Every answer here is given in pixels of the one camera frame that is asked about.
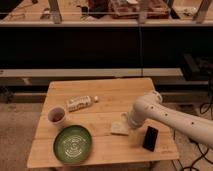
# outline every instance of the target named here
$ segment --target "plastic bottle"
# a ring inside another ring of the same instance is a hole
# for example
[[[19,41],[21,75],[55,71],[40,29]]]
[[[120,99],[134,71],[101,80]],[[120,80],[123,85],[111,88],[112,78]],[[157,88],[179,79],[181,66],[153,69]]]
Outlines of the plastic bottle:
[[[67,108],[69,112],[76,111],[82,108],[92,106],[93,103],[98,102],[98,96],[80,96],[67,101]]]

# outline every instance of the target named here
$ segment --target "box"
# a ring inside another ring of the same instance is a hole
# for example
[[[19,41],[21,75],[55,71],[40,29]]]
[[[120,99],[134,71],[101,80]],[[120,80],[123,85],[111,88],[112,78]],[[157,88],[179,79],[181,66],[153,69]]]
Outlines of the box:
[[[138,18],[138,4],[129,4],[126,0],[110,0],[109,11],[113,18]],[[150,0],[147,18],[168,18],[170,8],[163,0]]]

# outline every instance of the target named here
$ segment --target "cup rim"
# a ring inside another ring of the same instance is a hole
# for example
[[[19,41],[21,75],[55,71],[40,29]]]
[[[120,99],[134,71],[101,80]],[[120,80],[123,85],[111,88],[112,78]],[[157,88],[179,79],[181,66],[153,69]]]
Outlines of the cup rim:
[[[50,113],[54,110],[54,109],[62,109],[63,110],[63,117],[59,120],[59,121],[56,121],[56,122],[53,122],[51,119],[50,119]],[[48,113],[47,113],[47,119],[49,122],[53,123],[53,124],[58,124],[60,122],[63,122],[65,120],[65,115],[66,115],[66,112],[65,112],[65,109],[63,106],[55,106],[55,107],[52,107],[48,110]]]

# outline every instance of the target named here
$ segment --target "black phone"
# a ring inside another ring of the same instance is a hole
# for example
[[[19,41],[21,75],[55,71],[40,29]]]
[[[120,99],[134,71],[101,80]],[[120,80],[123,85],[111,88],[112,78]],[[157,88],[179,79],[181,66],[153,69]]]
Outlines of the black phone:
[[[155,150],[155,144],[158,136],[158,130],[156,128],[153,128],[151,126],[148,126],[146,135],[143,142],[143,148],[154,151]]]

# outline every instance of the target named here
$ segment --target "bottle cap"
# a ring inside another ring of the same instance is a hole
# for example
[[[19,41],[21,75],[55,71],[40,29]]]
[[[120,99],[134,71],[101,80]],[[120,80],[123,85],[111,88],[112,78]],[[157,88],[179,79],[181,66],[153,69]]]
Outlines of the bottle cap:
[[[98,96],[94,96],[94,102],[98,102]]]

